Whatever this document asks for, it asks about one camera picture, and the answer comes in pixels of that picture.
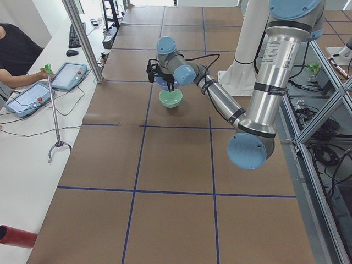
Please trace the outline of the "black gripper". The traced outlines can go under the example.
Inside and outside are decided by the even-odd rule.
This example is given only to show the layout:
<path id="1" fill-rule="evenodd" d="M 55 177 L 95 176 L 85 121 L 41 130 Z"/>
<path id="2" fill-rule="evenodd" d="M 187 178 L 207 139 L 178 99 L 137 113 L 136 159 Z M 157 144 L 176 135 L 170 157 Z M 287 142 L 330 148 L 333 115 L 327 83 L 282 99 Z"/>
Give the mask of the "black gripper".
<path id="1" fill-rule="evenodd" d="M 162 71 L 159 60 L 157 59 L 149 59 L 147 65 L 147 75 L 150 83 L 154 83 L 154 78 L 156 76 L 165 77 L 166 74 Z M 166 83 L 168 87 L 168 91 L 174 91 L 174 78 L 172 75 L 166 76 Z"/>

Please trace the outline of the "person's forearm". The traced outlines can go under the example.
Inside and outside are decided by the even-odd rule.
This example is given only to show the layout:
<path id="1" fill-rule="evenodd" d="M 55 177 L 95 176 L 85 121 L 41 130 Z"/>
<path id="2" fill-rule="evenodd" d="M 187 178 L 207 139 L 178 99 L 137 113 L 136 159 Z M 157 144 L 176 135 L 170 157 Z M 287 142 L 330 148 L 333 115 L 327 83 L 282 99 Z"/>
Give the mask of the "person's forearm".
<path id="1" fill-rule="evenodd" d="M 5 84 L 11 89 L 28 86 L 44 78 L 41 71 L 30 75 L 12 76 L 12 74 L 7 70 L 1 69 L 0 74 L 1 83 Z"/>

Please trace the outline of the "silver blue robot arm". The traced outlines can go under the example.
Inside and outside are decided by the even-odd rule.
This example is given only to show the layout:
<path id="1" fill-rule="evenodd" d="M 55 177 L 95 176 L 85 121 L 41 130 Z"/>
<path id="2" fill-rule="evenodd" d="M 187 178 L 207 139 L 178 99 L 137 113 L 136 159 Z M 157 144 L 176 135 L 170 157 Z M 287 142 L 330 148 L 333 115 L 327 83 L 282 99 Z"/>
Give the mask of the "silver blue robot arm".
<path id="1" fill-rule="evenodd" d="M 217 77 L 186 59 L 171 37 L 157 42 L 158 60 L 147 65 L 150 82 L 195 84 L 236 134 L 230 160 L 243 169 L 261 167 L 274 151 L 274 121 L 301 43 L 322 35 L 324 1 L 248 1 L 233 64 Z"/>

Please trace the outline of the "person's hand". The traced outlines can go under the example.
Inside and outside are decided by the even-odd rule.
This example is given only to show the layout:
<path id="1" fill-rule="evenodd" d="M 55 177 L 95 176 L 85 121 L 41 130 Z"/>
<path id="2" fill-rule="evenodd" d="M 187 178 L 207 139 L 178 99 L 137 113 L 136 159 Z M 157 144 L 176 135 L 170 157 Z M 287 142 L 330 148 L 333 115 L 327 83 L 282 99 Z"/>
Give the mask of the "person's hand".
<path id="1" fill-rule="evenodd" d="M 48 74 L 45 68 L 40 68 L 40 71 L 38 72 L 38 79 L 39 80 L 48 79 L 48 76 L 50 76 L 50 78 L 53 79 L 55 77 L 55 74 L 53 73 L 53 71 L 51 71 L 50 74 Z"/>

